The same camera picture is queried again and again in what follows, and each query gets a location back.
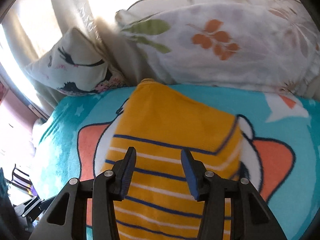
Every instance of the yellow cloth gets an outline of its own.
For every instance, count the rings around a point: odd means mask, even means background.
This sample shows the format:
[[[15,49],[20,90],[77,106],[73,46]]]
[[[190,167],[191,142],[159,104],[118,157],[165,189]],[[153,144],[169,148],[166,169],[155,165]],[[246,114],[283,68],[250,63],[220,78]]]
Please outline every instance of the yellow cloth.
[[[144,80],[127,101],[106,155],[103,171],[129,146],[137,163],[127,198],[115,202],[121,239],[196,239],[203,202],[190,195],[180,152],[223,178],[238,179],[242,135],[237,118]],[[230,216],[226,201],[225,216]],[[230,238],[225,218],[224,239]]]

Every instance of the yellow fabric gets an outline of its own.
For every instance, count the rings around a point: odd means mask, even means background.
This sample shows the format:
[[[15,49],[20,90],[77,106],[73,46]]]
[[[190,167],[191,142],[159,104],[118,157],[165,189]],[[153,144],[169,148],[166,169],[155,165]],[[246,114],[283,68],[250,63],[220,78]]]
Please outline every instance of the yellow fabric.
[[[152,80],[127,101],[102,171],[137,151],[127,198],[115,202],[121,239],[196,239],[203,202],[190,195],[180,162],[183,147],[208,170],[237,178],[242,135],[235,116],[208,107]],[[224,240],[230,239],[226,199]]]

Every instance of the cartoon character print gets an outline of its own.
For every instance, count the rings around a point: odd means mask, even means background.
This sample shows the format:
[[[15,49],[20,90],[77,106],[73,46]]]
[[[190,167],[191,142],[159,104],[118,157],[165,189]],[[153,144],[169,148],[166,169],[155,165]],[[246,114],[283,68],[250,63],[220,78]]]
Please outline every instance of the cartoon character print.
[[[249,179],[268,203],[290,175],[295,163],[294,151],[282,141],[256,137],[245,116],[238,115],[238,120],[244,136],[240,177]]]
[[[116,111],[116,118],[111,122],[90,124],[79,130],[77,150],[80,161],[80,181],[93,179],[100,174],[106,153],[124,112],[126,101]],[[240,177],[248,178],[268,202],[274,192],[289,176],[295,155],[284,142],[255,136],[250,121],[243,115],[238,116],[243,132],[243,150]],[[87,225],[92,225],[92,200],[87,205]]]

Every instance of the pillow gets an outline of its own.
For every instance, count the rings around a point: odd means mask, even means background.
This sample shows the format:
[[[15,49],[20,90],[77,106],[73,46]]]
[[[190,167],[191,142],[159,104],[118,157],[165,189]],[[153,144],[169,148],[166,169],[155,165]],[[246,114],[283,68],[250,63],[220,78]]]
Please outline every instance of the pillow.
[[[35,80],[65,95],[96,94],[125,86],[122,74],[76,28],[68,30],[49,52],[25,70]]]
[[[320,72],[320,34],[299,2],[205,1],[145,17],[121,33],[165,84],[306,92]]]

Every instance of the orange ear print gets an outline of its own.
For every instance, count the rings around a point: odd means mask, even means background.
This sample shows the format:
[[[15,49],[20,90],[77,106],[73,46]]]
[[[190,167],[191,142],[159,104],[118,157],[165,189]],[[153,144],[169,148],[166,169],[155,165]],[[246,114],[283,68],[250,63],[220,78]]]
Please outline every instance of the orange ear print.
[[[80,181],[93,179],[93,159],[97,144],[103,131],[110,124],[88,125],[81,128],[78,134],[78,155],[80,161]]]
[[[291,147],[281,141],[257,138],[252,143],[259,153],[263,168],[260,195],[268,202],[290,174],[294,166],[295,155]]]

